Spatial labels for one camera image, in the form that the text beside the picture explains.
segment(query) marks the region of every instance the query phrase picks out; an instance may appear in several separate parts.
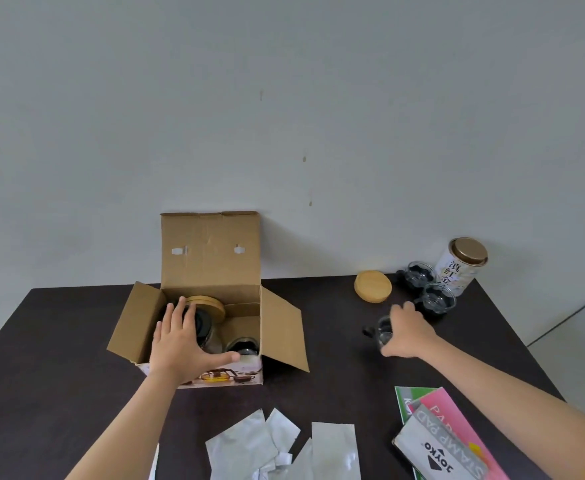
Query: cardboard flap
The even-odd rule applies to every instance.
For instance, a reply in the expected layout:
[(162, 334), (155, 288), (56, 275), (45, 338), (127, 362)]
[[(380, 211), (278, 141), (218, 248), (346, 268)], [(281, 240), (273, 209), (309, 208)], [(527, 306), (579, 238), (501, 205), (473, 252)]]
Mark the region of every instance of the cardboard flap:
[(161, 214), (161, 287), (258, 285), (259, 214)]
[(301, 310), (264, 287), (261, 287), (261, 353), (310, 372)]
[(164, 305), (166, 298), (161, 290), (136, 282), (112, 332), (108, 350), (134, 363), (143, 360), (155, 318)]

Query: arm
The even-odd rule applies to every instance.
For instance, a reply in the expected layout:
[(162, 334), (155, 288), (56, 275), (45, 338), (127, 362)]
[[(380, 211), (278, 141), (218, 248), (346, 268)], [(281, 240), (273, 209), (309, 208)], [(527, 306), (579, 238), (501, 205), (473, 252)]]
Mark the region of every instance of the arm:
[(391, 323), (382, 354), (428, 362), (550, 477), (585, 477), (585, 414), (437, 337), (410, 302), (393, 305)]
[(184, 307), (184, 297), (174, 311), (168, 305), (153, 335), (150, 374), (67, 480), (147, 480), (176, 387), (239, 360), (236, 352), (211, 355), (201, 350), (194, 330), (195, 306), (182, 321)]

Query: round wooden disc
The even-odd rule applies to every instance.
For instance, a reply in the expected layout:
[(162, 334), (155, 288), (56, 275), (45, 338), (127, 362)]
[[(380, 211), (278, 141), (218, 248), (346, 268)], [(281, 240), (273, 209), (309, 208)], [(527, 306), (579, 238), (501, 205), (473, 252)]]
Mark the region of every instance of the round wooden disc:
[(362, 271), (355, 278), (355, 292), (369, 303), (381, 303), (393, 291), (391, 281), (379, 271)]
[(195, 295), (185, 299), (186, 305), (189, 305), (190, 303), (194, 303), (197, 305), (197, 308), (206, 311), (215, 323), (221, 323), (226, 318), (226, 308), (217, 298), (213, 298), (212, 296)]

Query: person's left hand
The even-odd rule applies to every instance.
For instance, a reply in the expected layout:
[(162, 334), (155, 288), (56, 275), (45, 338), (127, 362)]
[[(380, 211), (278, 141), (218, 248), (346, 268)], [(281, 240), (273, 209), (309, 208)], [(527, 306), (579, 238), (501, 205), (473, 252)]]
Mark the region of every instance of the person's left hand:
[(239, 353), (208, 354), (197, 345), (194, 329), (196, 305), (190, 305), (184, 315), (185, 298), (176, 307), (166, 307), (163, 321), (157, 322), (150, 352), (150, 374), (169, 374), (175, 386), (192, 381), (204, 372), (230, 362), (239, 362)]

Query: table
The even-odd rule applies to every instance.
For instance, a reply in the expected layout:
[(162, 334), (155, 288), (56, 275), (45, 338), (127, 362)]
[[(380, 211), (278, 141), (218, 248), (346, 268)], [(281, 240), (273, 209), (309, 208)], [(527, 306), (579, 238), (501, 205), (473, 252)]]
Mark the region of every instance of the table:
[[(393, 386), (444, 386), (505, 472), (545, 478), (438, 372), (418, 359), (383, 358), (361, 333), (403, 303), (357, 297), (354, 276), (265, 280), (302, 310), (311, 373), (264, 358), (263, 386), (178, 390), (160, 438), (158, 480), (210, 478), (204, 442), (258, 408), (302, 428), (353, 423), (362, 479), (410, 479), (391, 447), (401, 425)], [(63, 478), (133, 395), (144, 375), (106, 351), (131, 286), (33, 289), (0, 330), (0, 479)], [(435, 326), (479, 359), (561, 397), (477, 282)]]

